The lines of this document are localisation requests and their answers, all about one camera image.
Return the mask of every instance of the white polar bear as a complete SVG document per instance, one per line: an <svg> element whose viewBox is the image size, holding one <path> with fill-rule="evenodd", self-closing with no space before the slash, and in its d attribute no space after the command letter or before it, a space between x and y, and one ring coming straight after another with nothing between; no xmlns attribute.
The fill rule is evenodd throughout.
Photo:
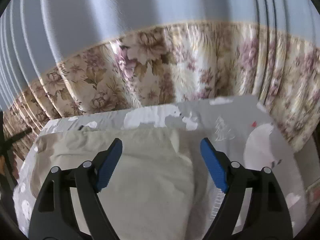
<svg viewBox="0 0 320 240"><path fill-rule="evenodd" d="M263 167L274 168L281 162L281 160L276 160L271 152L269 135L273 128L271 123L265 123L250 133L243 156L247 169L261 171Z"/></svg>
<svg viewBox="0 0 320 240"><path fill-rule="evenodd" d="M126 114L124 129L138 128L141 123L154 123L154 127L166 127L165 118L169 115L179 117L181 114L176 105L160 105L137 108Z"/></svg>

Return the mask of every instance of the floral curtain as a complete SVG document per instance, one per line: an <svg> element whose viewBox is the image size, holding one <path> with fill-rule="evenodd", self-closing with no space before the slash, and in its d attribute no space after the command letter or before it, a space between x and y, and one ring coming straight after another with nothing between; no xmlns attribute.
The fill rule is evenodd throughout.
<svg viewBox="0 0 320 240"><path fill-rule="evenodd" d="M70 56L33 83L4 114L27 155L50 119L253 94L300 150L320 117L320 57L311 42L250 23L196 22L135 31Z"/></svg>

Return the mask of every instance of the blue rubber tip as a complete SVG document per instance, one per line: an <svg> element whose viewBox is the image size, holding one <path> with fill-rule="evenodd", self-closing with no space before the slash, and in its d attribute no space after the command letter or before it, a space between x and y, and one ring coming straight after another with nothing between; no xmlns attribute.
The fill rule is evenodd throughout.
<svg viewBox="0 0 320 240"><path fill-rule="evenodd" d="M202 139L200 143L200 151L214 184L217 188L220 188L223 193L226 193L229 188L226 172L220 165L215 153L204 139Z"/></svg>
<svg viewBox="0 0 320 240"><path fill-rule="evenodd" d="M96 184L96 189L100 192L105 188L112 176L113 171L115 170L117 163L122 154L122 142L119 140L109 153L108 157L103 162L102 166L98 170L98 181Z"/></svg>

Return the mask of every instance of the beige cloth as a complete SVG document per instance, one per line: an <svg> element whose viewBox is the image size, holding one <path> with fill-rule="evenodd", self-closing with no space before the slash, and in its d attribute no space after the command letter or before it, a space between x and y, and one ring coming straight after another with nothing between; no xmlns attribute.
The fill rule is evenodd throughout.
<svg viewBox="0 0 320 240"><path fill-rule="evenodd" d="M178 130L68 131L39 137L31 190L36 197L50 168L76 168L106 150L114 138L123 154L99 199L120 239L183 239L193 201L193 167ZM76 190L82 231L89 233Z"/></svg>

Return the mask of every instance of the silver screw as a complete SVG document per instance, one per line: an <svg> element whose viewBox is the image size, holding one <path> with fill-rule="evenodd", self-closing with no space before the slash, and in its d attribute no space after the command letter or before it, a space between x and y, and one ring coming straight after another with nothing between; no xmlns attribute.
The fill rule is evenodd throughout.
<svg viewBox="0 0 320 240"><path fill-rule="evenodd" d="M51 168L51 172L52 173L56 173L58 170L59 170L58 166L54 166L54 167Z"/></svg>
<svg viewBox="0 0 320 240"><path fill-rule="evenodd" d="M240 163L239 162L232 162L231 166L234 168L239 168L240 167Z"/></svg>
<svg viewBox="0 0 320 240"><path fill-rule="evenodd" d="M91 161L86 161L82 164L85 168L89 168L91 166Z"/></svg>
<svg viewBox="0 0 320 240"><path fill-rule="evenodd" d="M268 174L271 173L271 169L269 167L264 167L263 171Z"/></svg>

